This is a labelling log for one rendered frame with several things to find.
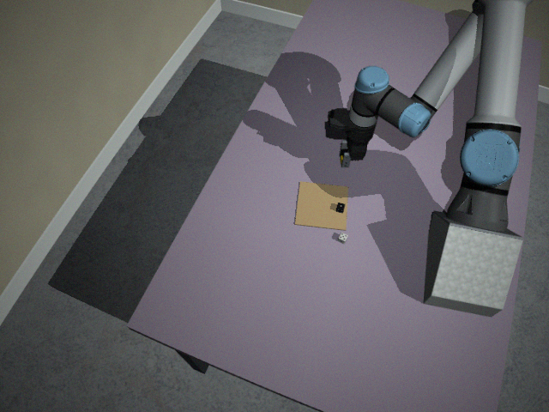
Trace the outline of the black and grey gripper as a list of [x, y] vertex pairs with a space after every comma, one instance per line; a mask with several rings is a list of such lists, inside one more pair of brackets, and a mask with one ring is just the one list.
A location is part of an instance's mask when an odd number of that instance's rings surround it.
[[[341, 167], [349, 167], [351, 157], [365, 157], [367, 143], [372, 139], [376, 128], [378, 115], [370, 118], [361, 117], [352, 109], [336, 108], [329, 111], [329, 128], [345, 131], [347, 140], [342, 140], [340, 156], [343, 156]], [[351, 130], [351, 131], [347, 131]], [[347, 148], [348, 147], [348, 148]], [[349, 152], [349, 153], [345, 153]]]

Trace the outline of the tan flat mat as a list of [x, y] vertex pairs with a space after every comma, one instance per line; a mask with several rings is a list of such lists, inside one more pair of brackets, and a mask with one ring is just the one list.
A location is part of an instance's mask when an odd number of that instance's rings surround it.
[[[346, 231], [348, 187], [309, 182], [299, 184], [295, 225]], [[344, 212], [336, 212], [344, 203]]]

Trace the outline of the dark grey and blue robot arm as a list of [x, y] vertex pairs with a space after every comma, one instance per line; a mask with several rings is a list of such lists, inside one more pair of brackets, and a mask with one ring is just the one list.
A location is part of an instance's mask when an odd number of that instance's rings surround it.
[[467, 121], [460, 154], [462, 183], [446, 215], [453, 221], [507, 230], [507, 196], [522, 129], [515, 116], [525, 11], [531, 2], [475, 0], [472, 13], [411, 98], [390, 86], [389, 75], [377, 66], [363, 68], [355, 82], [354, 112], [378, 115], [416, 137], [480, 54], [474, 116]]

